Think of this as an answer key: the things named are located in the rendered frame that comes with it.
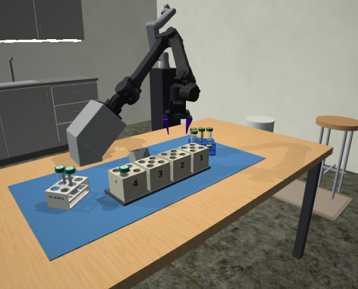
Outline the beige bucket adapter with round holes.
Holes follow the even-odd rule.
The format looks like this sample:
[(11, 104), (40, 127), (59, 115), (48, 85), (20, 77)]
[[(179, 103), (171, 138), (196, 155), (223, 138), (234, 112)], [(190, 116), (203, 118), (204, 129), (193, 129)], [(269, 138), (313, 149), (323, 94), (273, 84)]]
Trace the beige bucket adapter with round holes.
[(157, 157), (170, 162), (171, 181), (176, 181), (191, 174), (191, 154), (178, 149), (171, 149), (157, 154)]
[(170, 183), (170, 162), (160, 157), (152, 155), (134, 164), (147, 173), (147, 189), (149, 191), (160, 188)]
[(191, 172), (197, 172), (209, 166), (209, 148), (196, 143), (186, 144), (177, 148), (191, 154)]

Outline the white tube rack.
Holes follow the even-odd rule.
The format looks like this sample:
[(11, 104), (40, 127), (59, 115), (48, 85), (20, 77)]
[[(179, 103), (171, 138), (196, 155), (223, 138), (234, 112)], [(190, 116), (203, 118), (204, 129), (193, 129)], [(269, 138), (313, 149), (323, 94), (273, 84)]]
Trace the white tube rack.
[[(76, 176), (76, 184), (77, 185), (73, 187), (68, 187), (68, 183), (65, 185), (58, 185), (58, 183), (56, 183), (48, 188), (45, 191), (48, 207), (62, 210), (71, 210), (90, 192), (88, 177)], [(51, 189), (56, 187), (60, 189), (51, 191)], [(75, 188), (78, 188), (77, 194), (70, 194), (72, 191), (74, 191)], [(64, 189), (68, 189), (68, 192), (61, 192)]]

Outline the beige block with round holes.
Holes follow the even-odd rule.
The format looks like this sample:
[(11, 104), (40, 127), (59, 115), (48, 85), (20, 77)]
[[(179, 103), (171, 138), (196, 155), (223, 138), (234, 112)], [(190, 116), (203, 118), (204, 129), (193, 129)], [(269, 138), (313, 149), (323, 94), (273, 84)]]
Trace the beige block with round holes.
[(132, 164), (129, 166), (129, 176), (121, 177), (119, 167), (108, 170), (110, 192), (123, 202), (147, 193), (146, 170)]

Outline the blue bench mat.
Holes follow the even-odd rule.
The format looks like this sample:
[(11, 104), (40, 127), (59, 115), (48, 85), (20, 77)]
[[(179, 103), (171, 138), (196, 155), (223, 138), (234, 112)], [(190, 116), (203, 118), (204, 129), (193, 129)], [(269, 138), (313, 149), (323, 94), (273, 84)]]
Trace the blue bench mat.
[(9, 185), (8, 188), (45, 254), (52, 261), (264, 159), (216, 143), (215, 155), (209, 155), (210, 169), (125, 207), (104, 190), (110, 187), (108, 170), (128, 164), (128, 157), (79, 171), (75, 169), (76, 176), (88, 177), (90, 192), (71, 210), (48, 207), (45, 191), (58, 182), (56, 173)]

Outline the blue tube rack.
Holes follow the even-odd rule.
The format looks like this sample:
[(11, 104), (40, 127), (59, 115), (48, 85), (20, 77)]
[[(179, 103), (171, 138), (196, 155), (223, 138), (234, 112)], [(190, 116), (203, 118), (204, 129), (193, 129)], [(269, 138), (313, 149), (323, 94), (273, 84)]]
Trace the blue tube rack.
[[(204, 143), (200, 143), (200, 142), (204, 142)], [(212, 142), (212, 143), (208, 143), (208, 142)], [(191, 143), (191, 140), (190, 140), (190, 138), (189, 138), (189, 139), (188, 139), (188, 144), (190, 144), (190, 143)], [(199, 139), (197, 139), (197, 143), (196, 143), (196, 144), (198, 144), (198, 145), (204, 145), (204, 146), (206, 146), (206, 145), (212, 145), (212, 146), (206, 146), (206, 147), (210, 148), (210, 150), (209, 150), (209, 155), (215, 155), (216, 143), (215, 143), (214, 139), (212, 139), (211, 141), (206, 140), (206, 138), (205, 138), (203, 141), (200, 141)]]

